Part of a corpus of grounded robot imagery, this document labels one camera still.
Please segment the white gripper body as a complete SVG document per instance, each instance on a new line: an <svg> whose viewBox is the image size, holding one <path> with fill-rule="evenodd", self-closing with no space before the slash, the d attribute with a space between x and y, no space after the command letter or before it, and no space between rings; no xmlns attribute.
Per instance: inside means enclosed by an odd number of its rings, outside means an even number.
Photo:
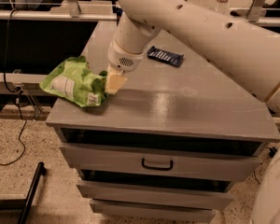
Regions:
<svg viewBox="0 0 280 224"><path fill-rule="evenodd" d="M107 59L110 65L124 72L132 72L143 58L143 54L133 54L122 49L115 40L112 40L108 49Z"/></svg>

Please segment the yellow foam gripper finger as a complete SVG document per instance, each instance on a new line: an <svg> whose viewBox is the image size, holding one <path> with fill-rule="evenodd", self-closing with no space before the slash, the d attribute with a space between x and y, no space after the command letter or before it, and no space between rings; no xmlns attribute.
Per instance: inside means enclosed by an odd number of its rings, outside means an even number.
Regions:
<svg viewBox="0 0 280 224"><path fill-rule="evenodd" d="M117 93L126 83L127 78L124 76L110 75L107 77L105 92L109 94Z"/></svg>
<svg viewBox="0 0 280 224"><path fill-rule="evenodd" d="M107 67L107 74L109 76L120 76L121 75L121 71L118 70L117 68L114 68L112 65L109 65Z"/></svg>

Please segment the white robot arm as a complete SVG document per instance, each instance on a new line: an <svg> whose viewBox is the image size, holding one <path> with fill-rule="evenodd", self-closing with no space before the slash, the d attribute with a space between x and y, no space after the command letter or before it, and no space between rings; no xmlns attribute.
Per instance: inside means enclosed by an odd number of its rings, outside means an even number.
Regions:
<svg viewBox="0 0 280 224"><path fill-rule="evenodd" d="M185 0L118 1L123 15L108 50L108 93L125 84L123 74L163 30L280 116L280 34Z"/></svg>

